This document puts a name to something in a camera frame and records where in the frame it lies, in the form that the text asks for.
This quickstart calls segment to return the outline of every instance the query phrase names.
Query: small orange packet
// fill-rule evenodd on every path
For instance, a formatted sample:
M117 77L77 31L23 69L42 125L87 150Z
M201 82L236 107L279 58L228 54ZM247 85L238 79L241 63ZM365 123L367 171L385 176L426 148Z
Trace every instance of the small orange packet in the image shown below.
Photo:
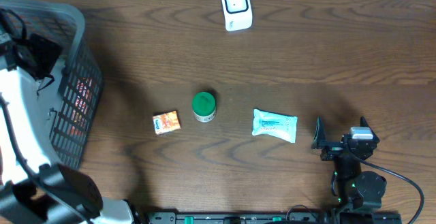
M181 129L176 111L153 116L153 124L155 126L156 135Z

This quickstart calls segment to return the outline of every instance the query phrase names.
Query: green bottle cap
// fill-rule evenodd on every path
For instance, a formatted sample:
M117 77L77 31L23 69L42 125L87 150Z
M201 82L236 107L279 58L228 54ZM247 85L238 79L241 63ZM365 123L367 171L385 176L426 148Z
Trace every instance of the green bottle cap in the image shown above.
M192 100L192 110L198 116L210 116L215 111L215 98L207 92L198 93Z

